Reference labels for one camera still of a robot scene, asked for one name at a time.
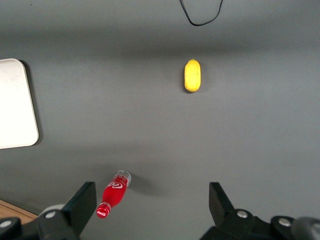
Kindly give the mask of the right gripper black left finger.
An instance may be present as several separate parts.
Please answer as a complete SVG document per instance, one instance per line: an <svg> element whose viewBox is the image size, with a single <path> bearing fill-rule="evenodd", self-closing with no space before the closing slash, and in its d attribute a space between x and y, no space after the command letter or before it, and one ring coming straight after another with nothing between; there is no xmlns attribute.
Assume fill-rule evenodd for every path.
<svg viewBox="0 0 320 240"><path fill-rule="evenodd" d="M85 182L62 207L50 207L37 218L40 240L78 240L97 206L96 184Z"/></svg>

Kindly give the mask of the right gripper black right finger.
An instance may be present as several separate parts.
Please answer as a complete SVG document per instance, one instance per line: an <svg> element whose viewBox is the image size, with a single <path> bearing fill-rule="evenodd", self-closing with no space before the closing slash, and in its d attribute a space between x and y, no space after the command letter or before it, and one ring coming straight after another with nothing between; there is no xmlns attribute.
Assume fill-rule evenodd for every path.
<svg viewBox="0 0 320 240"><path fill-rule="evenodd" d="M236 209L218 182L209 184L209 210L214 222L202 240L273 240L270 224Z"/></svg>

